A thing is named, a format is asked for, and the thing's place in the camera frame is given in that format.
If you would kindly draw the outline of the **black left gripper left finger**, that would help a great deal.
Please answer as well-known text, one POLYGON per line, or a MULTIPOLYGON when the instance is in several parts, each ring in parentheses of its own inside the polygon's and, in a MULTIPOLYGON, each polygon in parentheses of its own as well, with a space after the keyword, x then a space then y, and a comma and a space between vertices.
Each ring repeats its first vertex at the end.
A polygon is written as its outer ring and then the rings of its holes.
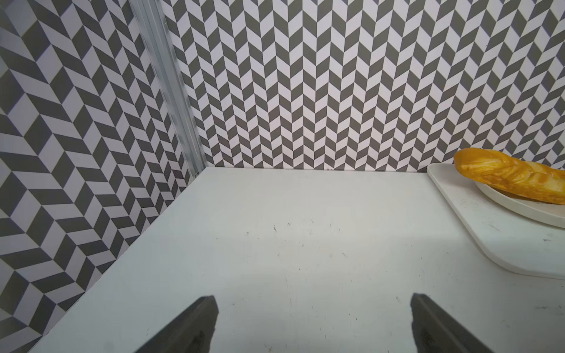
POLYGON ((209 352, 218 315, 215 297, 200 297, 136 353, 209 352))

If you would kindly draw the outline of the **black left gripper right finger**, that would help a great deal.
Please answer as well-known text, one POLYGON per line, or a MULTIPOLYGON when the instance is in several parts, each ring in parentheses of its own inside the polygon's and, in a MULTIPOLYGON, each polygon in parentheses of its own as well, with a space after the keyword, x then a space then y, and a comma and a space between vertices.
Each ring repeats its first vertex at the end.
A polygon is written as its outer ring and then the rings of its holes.
POLYGON ((418 353, 493 351, 425 294, 413 294, 412 332, 418 353))

